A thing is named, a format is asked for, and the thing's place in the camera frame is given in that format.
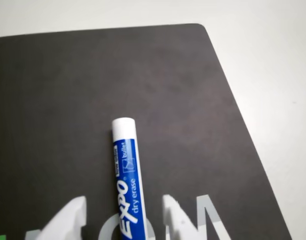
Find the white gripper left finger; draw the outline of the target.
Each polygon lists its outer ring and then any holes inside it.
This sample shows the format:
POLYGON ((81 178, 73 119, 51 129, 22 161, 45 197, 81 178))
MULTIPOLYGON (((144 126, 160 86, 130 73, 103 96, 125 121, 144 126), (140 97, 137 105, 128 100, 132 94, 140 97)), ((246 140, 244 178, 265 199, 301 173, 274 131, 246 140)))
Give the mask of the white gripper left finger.
POLYGON ((86 225, 86 197, 69 201, 42 229, 37 240, 81 240, 81 229, 86 225))

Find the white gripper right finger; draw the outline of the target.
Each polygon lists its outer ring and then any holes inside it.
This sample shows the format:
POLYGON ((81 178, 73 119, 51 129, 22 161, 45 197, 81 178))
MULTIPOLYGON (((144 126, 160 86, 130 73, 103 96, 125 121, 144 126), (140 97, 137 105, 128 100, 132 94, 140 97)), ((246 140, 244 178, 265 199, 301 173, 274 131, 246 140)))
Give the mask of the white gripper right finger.
POLYGON ((169 194, 162 196, 162 211, 163 223, 169 228, 171 240, 201 240, 197 228, 179 203, 169 194))

